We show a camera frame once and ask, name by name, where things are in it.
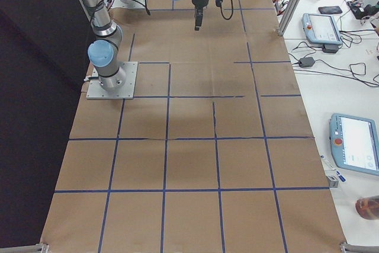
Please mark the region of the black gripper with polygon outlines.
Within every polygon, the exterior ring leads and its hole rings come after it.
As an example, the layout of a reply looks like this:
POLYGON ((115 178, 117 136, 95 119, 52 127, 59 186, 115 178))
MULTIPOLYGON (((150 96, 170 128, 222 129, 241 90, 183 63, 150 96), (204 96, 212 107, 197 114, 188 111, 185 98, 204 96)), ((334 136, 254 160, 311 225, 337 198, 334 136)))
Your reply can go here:
MULTIPOLYGON (((222 2, 223 0, 215 0, 216 2, 216 7, 219 7, 221 8, 222 7, 222 2)), ((202 22, 203 22, 203 15, 204 15, 204 12, 203 12, 203 9, 204 7, 206 7, 209 3, 209 0, 192 0, 192 4, 195 6, 195 27, 194 27, 194 30, 195 31, 199 31, 201 26, 202 26, 202 22)))

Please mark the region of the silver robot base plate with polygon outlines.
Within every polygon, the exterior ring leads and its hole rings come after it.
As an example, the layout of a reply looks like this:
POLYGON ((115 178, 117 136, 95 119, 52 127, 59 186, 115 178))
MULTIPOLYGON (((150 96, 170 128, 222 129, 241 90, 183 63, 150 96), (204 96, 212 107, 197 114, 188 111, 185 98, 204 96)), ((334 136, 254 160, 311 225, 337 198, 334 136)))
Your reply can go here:
POLYGON ((94 68, 90 76, 88 100, 132 100, 134 97, 138 62, 119 62, 118 72, 109 78, 98 75, 94 68))

